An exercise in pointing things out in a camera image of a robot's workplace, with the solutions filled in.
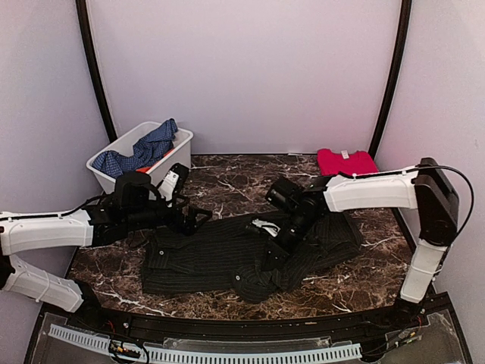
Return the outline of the black striped garment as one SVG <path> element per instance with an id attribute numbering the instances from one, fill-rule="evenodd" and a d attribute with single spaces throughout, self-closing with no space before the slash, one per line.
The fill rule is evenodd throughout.
<path id="1" fill-rule="evenodd" d="M 260 303 L 277 291 L 295 290 L 311 273 L 355 258 L 363 242 L 348 214 L 330 213 L 311 228 L 281 267 L 265 271 L 270 240 L 252 225 L 256 219 L 277 225 L 286 220 L 283 213 L 273 211 L 208 221 L 191 236 L 157 229 L 140 271 L 143 293 L 233 289 L 246 302 Z"/>

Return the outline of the red t-shirt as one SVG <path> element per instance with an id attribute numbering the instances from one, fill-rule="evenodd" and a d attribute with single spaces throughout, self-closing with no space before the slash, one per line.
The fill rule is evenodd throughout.
<path id="1" fill-rule="evenodd" d="M 372 157 L 364 151 L 348 153 L 346 150 L 333 152 L 331 149 L 320 149 L 317 162 L 324 176 L 343 174 L 373 174 L 379 170 Z"/>

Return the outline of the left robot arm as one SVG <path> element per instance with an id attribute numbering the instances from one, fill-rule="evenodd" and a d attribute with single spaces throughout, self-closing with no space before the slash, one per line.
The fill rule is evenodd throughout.
<path id="1" fill-rule="evenodd" d="M 35 249 L 64 246 L 100 247 L 125 239 L 129 233 L 168 227 L 194 234 L 212 217 L 208 210 L 150 200 L 143 207 L 89 205 L 75 212 L 47 215 L 5 213 L 1 217 L 1 289 L 48 303 L 77 318 L 91 331 L 107 324 L 91 287 L 55 276 L 19 257 Z"/>

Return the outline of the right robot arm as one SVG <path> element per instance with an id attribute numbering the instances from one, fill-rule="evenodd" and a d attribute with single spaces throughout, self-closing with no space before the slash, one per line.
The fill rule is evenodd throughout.
<path id="1" fill-rule="evenodd" d="M 307 187 L 280 177 L 270 186 L 265 199 L 284 212 L 287 220 L 281 225 L 266 226 L 271 242 L 267 264 L 272 268 L 281 265 L 317 221 L 330 213 L 367 209 L 414 212 L 419 232 L 400 288 L 401 300 L 386 314 L 392 328 L 404 328 L 415 318 L 414 304 L 424 299 L 473 212 L 469 209 L 465 219 L 459 218 L 460 200 L 448 173 L 470 183 L 463 172 L 440 165 L 433 158 L 392 171 L 320 176 Z"/>

